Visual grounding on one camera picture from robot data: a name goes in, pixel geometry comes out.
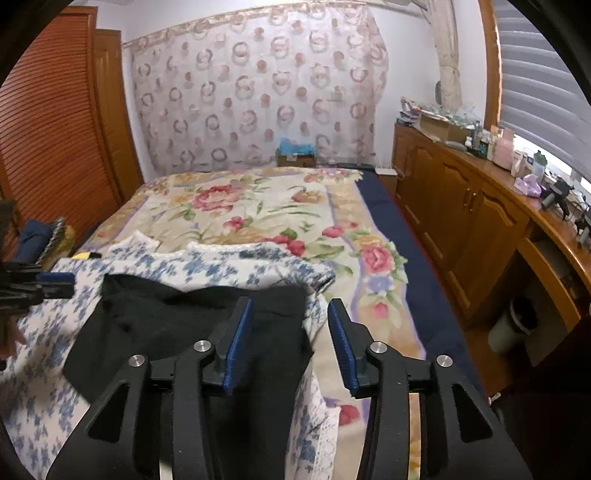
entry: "blue pillow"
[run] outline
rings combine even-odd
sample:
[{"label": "blue pillow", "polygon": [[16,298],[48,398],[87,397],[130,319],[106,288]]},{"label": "blue pillow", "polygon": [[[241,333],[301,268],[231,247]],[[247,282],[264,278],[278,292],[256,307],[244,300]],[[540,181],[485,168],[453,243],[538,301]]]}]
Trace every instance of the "blue pillow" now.
[{"label": "blue pillow", "polygon": [[13,262],[35,264],[51,240],[53,227],[38,220],[27,220],[18,237],[18,250]]}]

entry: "yellow object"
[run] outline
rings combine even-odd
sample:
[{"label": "yellow object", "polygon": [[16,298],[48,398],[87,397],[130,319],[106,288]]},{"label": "yellow object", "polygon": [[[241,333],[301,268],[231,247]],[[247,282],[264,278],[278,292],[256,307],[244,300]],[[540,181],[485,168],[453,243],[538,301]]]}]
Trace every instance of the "yellow object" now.
[{"label": "yellow object", "polygon": [[88,260],[90,258],[90,252],[80,252],[72,257],[74,260]]},{"label": "yellow object", "polygon": [[67,257],[74,248],[74,242],[76,241],[76,232],[70,225],[66,225],[66,231],[64,232],[64,238],[56,247],[51,251],[47,258],[41,264],[44,271],[48,271],[55,262],[60,258]]}]

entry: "wooden door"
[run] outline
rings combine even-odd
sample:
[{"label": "wooden door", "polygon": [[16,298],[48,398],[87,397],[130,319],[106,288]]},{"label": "wooden door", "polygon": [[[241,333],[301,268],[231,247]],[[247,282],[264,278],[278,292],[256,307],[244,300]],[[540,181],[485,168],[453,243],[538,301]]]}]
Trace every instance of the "wooden door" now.
[{"label": "wooden door", "polygon": [[396,127],[396,134],[394,137],[394,154],[392,155],[392,168],[398,174],[398,187],[395,189],[395,196],[398,200],[401,199],[400,186],[404,181],[404,171],[406,169],[408,153],[409,153],[410,139],[408,134],[400,127]]},{"label": "wooden door", "polygon": [[143,184],[125,104],[121,32],[95,31],[96,93],[107,154],[123,201]]},{"label": "wooden door", "polygon": [[487,182],[474,202],[469,234],[447,277],[467,313],[473,313],[492,290],[523,237],[529,217]]},{"label": "wooden door", "polygon": [[435,189],[437,200],[424,238],[436,263],[447,268],[459,255],[466,239],[472,217],[468,205],[474,200],[481,179],[450,155],[444,154],[441,162]]},{"label": "wooden door", "polygon": [[0,87],[4,195],[22,220],[64,216],[78,235],[121,205],[96,110],[95,22],[94,7],[66,8]]},{"label": "wooden door", "polygon": [[400,196],[410,222],[418,232],[422,232],[430,219],[434,187],[442,163],[433,156],[433,143],[430,141],[417,142],[410,149]]}]

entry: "window blinds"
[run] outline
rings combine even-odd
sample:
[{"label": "window blinds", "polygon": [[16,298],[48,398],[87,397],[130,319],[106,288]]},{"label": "window blinds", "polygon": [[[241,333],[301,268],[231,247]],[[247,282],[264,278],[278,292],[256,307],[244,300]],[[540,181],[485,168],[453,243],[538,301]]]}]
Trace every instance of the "window blinds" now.
[{"label": "window blinds", "polygon": [[544,36],[508,0],[493,0],[501,41],[501,126],[591,179],[591,106]]}]

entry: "black cloth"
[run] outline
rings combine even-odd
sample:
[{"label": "black cloth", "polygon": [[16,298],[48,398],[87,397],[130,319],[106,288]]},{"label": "black cloth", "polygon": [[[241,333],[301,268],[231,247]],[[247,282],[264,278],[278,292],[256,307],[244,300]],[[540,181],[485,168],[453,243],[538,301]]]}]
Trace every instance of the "black cloth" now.
[{"label": "black cloth", "polygon": [[[301,377],[311,358],[299,287],[209,287],[187,293],[129,275],[106,275],[102,298],[80,330],[64,376],[90,403],[135,354],[178,355],[228,320],[238,298],[253,302],[253,360],[231,397],[209,400],[209,429],[226,479],[284,477]],[[161,459],[171,459],[171,394],[161,399]]]}]

